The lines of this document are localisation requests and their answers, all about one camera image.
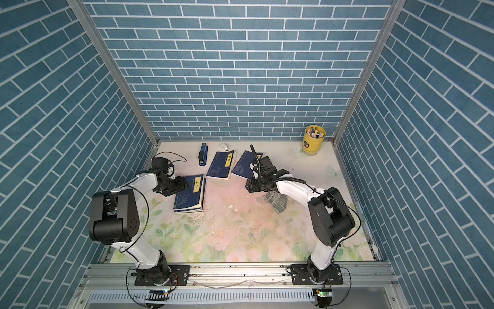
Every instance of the butterfly decal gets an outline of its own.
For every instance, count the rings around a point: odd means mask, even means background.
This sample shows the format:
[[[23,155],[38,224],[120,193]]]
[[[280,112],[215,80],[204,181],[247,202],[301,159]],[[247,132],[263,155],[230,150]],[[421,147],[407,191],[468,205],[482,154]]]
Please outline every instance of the butterfly decal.
[[[328,177],[337,177],[339,180],[344,180],[343,173],[341,172],[341,170],[335,171],[331,165],[328,165],[326,166],[326,171]]]

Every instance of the table surface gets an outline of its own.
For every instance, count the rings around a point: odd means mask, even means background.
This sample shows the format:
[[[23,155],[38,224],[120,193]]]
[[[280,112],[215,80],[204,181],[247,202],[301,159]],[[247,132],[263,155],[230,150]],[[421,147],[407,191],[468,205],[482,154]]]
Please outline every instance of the table surface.
[[[163,142],[158,153],[171,151],[187,159],[187,162],[174,163],[177,175],[206,174],[216,151],[221,151],[220,144],[207,142],[207,163],[203,167],[199,166],[198,160],[201,142]],[[315,156],[300,153],[301,143],[297,141],[232,141],[226,144],[229,150],[237,153],[235,163],[253,144],[257,152],[269,156],[278,170],[285,169],[313,186],[335,187],[345,202],[354,207],[330,142],[323,142]],[[158,156],[180,159],[169,153]],[[143,235],[152,246],[165,253],[168,262],[306,261],[317,240],[307,205],[288,198],[287,208],[278,214],[263,200],[265,192],[249,194],[245,184],[244,178],[233,174],[229,180],[209,178],[204,211],[190,214],[173,212],[175,195],[164,197],[148,191],[145,196],[151,210]],[[142,228],[147,208],[138,207]],[[362,229],[342,243],[335,259],[372,261]],[[131,260],[115,252],[110,262],[130,263]]]

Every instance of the black cable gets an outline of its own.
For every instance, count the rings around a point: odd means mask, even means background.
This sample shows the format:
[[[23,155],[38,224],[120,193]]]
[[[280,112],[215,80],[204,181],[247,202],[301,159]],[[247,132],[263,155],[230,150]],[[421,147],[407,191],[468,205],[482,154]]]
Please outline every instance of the black cable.
[[[340,203],[342,205],[345,205],[348,209],[350,209],[357,216],[357,218],[359,218],[359,227],[350,236],[345,237],[345,240],[348,239],[348,238],[350,238],[350,237],[352,237],[353,235],[357,234],[357,232],[359,231],[360,227],[362,226],[362,219],[360,218],[359,214],[357,214],[357,212],[354,211],[353,208],[351,208],[350,206],[346,205],[345,203],[341,203],[340,201],[338,201],[336,199],[333,199],[332,197],[329,197],[329,196],[328,196],[328,198],[331,199],[331,200],[333,200],[333,201],[335,201],[335,202],[338,202],[338,203]]]
[[[168,291],[168,294],[170,294],[171,292],[175,291],[177,289],[177,285],[178,285],[178,276],[177,276],[177,274],[173,272],[172,275],[175,275],[175,286],[173,287],[173,290],[170,289]]]
[[[336,304],[331,304],[330,306],[337,306],[337,305],[341,304],[342,302],[344,302],[346,300],[348,294],[350,293],[350,290],[352,289],[352,275],[350,274],[350,271],[346,267],[340,266],[340,268],[346,269],[346,271],[348,272],[348,276],[350,277],[350,287],[348,288],[348,291],[346,291],[346,295],[345,295],[345,297],[343,297],[343,299],[341,301],[339,301]]]
[[[139,263],[139,265],[135,268],[135,269],[138,269],[138,268],[141,266],[141,261],[139,261],[139,260],[135,257],[135,255],[134,255],[134,254],[132,254],[130,251],[127,251],[127,253],[129,253],[129,254],[130,254],[130,255],[134,258],[134,260],[136,260],[136,261],[137,261],[137,263]]]
[[[173,162],[187,162],[187,159],[185,159],[184,157],[182,157],[182,156],[181,156],[181,155],[179,155],[178,153],[169,152],[169,151],[162,151],[162,152],[159,152],[159,153],[155,154],[155,155],[153,156],[153,158],[155,158],[157,155],[162,154],[162,153],[171,153],[171,154],[177,155],[177,156],[181,157],[182,159],[184,159],[184,160],[175,160],[175,161],[172,161],[172,163],[173,163]]]
[[[272,181],[270,181],[268,183],[262,184],[261,183],[260,176],[262,174],[262,170],[261,169],[263,168],[263,166],[261,164],[261,161],[259,160],[259,157],[256,155],[254,146],[250,145],[250,150],[254,154],[254,158],[255,158],[256,163],[257,163],[257,171],[258,171],[258,173],[257,173],[257,182],[259,183],[259,185],[261,187],[269,187],[270,185],[272,185],[272,184],[274,184],[276,182],[279,182],[279,181],[294,181],[294,182],[303,183],[304,185],[308,186],[312,190],[312,192],[317,192],[314,188],[312,188],[311,186],[309,186],[305,180],[294,178],[294,177],[282,177],[282,178],[278,178],[278,179],[272,180]]]
[[[141,307],[148,308],[148,306],[136,302],[135,299],[134,299],[134,297],[132,297],[132,295],[130,294],[130,291],[128,290],[127,277],[128,277],[128,272],[131,271],[131,270],[132,269],[127,270],[127,274],[125,274],[125,287],[127,288],[127,294],[129,295],[130,299],[132,299],[133,302],[135,302],[136,304],[138,304]]]
[[[125,183],[125,184],[121,185],[121,186],[120,186],[120,188],[125,187],[125,186],[128,186],[129,184],[133,183],[134,181],[136,181],[136,180],[138,180],[138,179],[139,179],[139,178],[134,177],[131,181],[129,181],[129,182],[127,182],[127,183]]]
[[[148,208],[148,218],[146,219],[146,224],[144,225],[144,228],[142,229],[142,232],[141,232],[141,234],[137,237],[137,239],[136,239],[136,240],[135,240],[135,241],[134,241],[134,242],[133,242],[130,246],[128,246],[126,249],[124,249],[123,251],[122,251],[122,248],[123,248],[123,247],[120,247],[120,248],[119,248],[119,252],[120,252],[120,253],[123,253],[123,252],[128,252],[128,250],[129,250],[130,248],[132,248],[132,246],[133,246],[133,245],[135,245],[135,243],[139,240],[139,238],[141,238],[142,234],[144,234],[144,231],[146,230],[146,227],[148,226],[148,222],[149,222],[149,204],[148,204],[148,200],[146,199],[146,197],[144,196],[144,194],[143,194],[141,191],[137,190],[137,189],[136,189],[136,188],[134,188],[133,186],[131,186],[131,185],[127,185],[127,187],[130,187],[130,188],[132,188],[133,190],[136,190],[137,192],[139,192],[139,193],[142,195],[142,197],[144,198],[144,201],[146,202],[146,206],[147,206],[147,208]]]

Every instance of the metal rail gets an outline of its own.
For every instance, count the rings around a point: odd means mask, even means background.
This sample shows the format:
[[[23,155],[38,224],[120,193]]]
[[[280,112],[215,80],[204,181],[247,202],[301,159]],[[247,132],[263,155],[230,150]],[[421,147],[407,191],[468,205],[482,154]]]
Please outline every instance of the metal rail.
[[[366,62],[366,65],[362,71],[362,76],[353,91],[353,94],[350,98],[348,106],[346,107],[345,112],[343,113],[343,118],[336,129],[336,133],[334,135],[333,144],[338,145],[339,141],[343,137],[343,133],[345,132],[346,126],[352,118],[352,114],[357,108],[357,104],[359,103],[360,97],[364,92],[364,88],[371,77],[371,73],[374,70],[374,67],[379,60],[379,56],[381,55],[382,50],[384,49],[384,45],[388,41],[389,35],[391,34],[391,30],[395,26],[396,20],[401,13],[403,6],[405,5],[406,0],[394,0],[393,4],[389,8],[388,14],[386,15],[386,19],[382,25],[381,31],[377,35],[377,39],[375,40],[374,47],[370,52],[369,59]]]
[[[127,81],[120,72],[120,69],[117,63],[115,62],[115,59],[113,58],[112,54],[110,53],[110,50],[106,46],[105,41],[101,36],[101,33],[99,33],[98,28],[96,27],[96,24],[89,15],[86,6],[82,2],[82,0],[67,0],[67,2],[69,3],[70,8],[74,12],[78,21],[81,23],[81,26],[84,28],[87,36],[93,43],[94,48],[96,49],[99,56],[105,63],[105,66],[112,75],[113,79],[115,80],[115,83],[117,83],[120,91],[122,91],[122,94],[127,100],[127,103],[132,108],[132,111],[134,111],[134,114],[136,115],[139,123],[144,128],[144,131],[148,135],[153,145],[156,146],[158,144],[159,139],[156,136],[153,128],[151,128],[151,125],[146,119],[146,116],[142,112],[142,109],[139,106],[139,103],[137,102],[134,93],[132,92],[132,90],[130,90]]]
[[[189,263],[191,266],[187,286],[180,289],[204,288],[201,284],[224,286],[242,281],[238,288],[319,287],[319,285],[293,286],[286,268],[291,263]],[[396,287],[398,281],[389,262],[339,262],[352,275],[352,287]],[[134,264],[91,264],[82,279],[79,290],[125,289],[125,274]],[[349,276],[342,272],[342,285],[349,287]]]

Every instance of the white object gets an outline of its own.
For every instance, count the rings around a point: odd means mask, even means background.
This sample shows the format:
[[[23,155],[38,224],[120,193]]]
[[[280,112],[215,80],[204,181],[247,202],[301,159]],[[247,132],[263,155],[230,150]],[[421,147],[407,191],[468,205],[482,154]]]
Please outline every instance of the white object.
[[[230,161],[230,166],[228,167],[230,170],[228,171],[228,176],[226,177],[215,177],[215,176],[212,176],[209,171],[206,173],[206,177],[207,179],[210,179],[210,180],[229,180],[230,179],[230,176],[232,174],[232,170],[233,170],[233,164],[235,162],[235,159],[237,157],[237,152],[236,151],[233,151],[233,154],[232,154],[232,160]]]
[[[158,185],[158,179],[156,178],[156,175],[154,173],[143,173],[137,175],[135,178],[129,181],[129,185],[131,185],[132,188],[142,192],[142,194],[146,195],[148,191],[152,190]],[[129,188],[128,186],[122,186],[110,191],[119,192],[121,190],[125,190],[128,188]],[[134,191],[134,197],[135,197],[135,203],[137,205],[137,209],[139,210],[142,209],[143,207],[146,207],[146,202],[144,201],[144,197],[136,190],[133,191]],[[118,251],[123,251],[124,249],[127,249],[126,251],[123,252],[123,254],[125,254],[129,259],[131,259],[134,262],[136,268],[148,269],[158,264],[158,260],[160,258],[160,252],[149,244],[149,242],[147,241],[146,237],[144,237],[144,235],[142,235],[139,238],[139,240],[137,240],[135,244],[133,244],[133,242],[139,237],[141,232],[142,230],[139,230],[138,233],[134,237],[132,237],[131,242],[120,241],[113,243],[111,246],[117,249]]]
[[[293,177],[293,175],[286,174],[281,176],[280,178],[283,179],[284,177]],[[307,203],[313,197],[319,196],[318,193],[312,192],[312,190],[310,190],[309,187],[306,186],[305,184],[294,181],[288,181],[288,180],[279,181],[276,183],[276,188],[281,194],[288,195],[289,197],[295,199],[297,202],[301,203],[302,205],[307,205]],[[318,192],[324,192],[324,189],[322,188],[315,188],[315,190]],[[329,208],[326,208],[326,211],[328,212],[328,214],[331,214],[333,212],[333,210]],[[337,244],[339,244],[342,240],[344,240],[344,238],[338,240]],[[323,244],[318,239],[316,243],[316,248],[314,249],[314,252],[311,254],[310,259],[319,270],[323,270],[332,263],[334,254],[336,253],[337,249],[338,249],[338,245],[334,247],[329,247]]]

